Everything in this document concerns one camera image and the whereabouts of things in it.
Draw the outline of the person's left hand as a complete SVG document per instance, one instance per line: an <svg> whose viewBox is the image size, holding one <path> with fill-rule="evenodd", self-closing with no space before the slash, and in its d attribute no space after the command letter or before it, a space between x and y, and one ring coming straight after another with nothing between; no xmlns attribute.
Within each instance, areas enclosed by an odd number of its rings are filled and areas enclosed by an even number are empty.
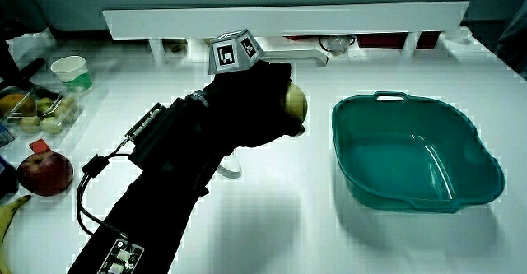
<svg viewBox="0 0 527 274"><path fill-rule="evenodd" d="M211 42L209 72L214 78L203 91L211 105L213 136L227 152L305 131L307 100L293 84L292 65L268 62L263 56L247 29Z"/></svg>

